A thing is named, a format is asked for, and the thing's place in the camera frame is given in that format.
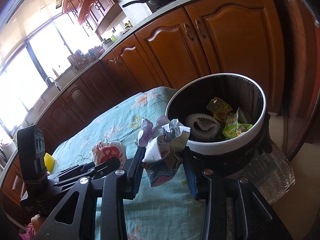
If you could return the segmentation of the left hand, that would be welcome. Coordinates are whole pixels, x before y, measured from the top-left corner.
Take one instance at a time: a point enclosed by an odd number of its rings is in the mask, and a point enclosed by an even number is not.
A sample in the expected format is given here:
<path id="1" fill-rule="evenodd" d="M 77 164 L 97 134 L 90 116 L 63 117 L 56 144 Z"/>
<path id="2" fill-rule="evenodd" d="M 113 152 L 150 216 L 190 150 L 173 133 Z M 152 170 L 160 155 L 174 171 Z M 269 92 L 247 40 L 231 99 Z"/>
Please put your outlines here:
<path id="1" fill-rule="evenodd" d="M 34 234 L 37 234 L 37 232 L 40 230 L 41 226 L 44 224 L 46 221 L 46 218 L 41 216 L 40 214 L 35 215 L 31 219 L 31 225 L 33 227 Z"/>

